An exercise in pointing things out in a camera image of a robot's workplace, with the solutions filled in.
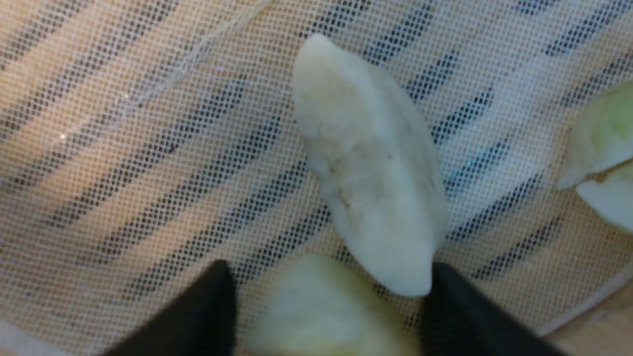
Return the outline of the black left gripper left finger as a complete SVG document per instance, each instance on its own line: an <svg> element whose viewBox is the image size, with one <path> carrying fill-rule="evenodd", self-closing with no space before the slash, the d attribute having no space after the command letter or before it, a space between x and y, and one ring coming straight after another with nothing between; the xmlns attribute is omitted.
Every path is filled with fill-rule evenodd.
<svg viewBox="0 0 633 356"><path fill-rule="evenodd" d="M228 261L214 261L170 304L105 356L231 356L237 291Z"/></svg>

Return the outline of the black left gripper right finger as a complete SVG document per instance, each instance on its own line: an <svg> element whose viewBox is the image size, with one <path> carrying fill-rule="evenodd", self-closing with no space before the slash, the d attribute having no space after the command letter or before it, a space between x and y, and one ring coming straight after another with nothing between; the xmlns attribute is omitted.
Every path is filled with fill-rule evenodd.
<svg viewBox="0 0 633 356"><path fill-rule="evenodd" d="M563 356L445 262L432 267L433 286L420 311L425 356Z"/></svg>

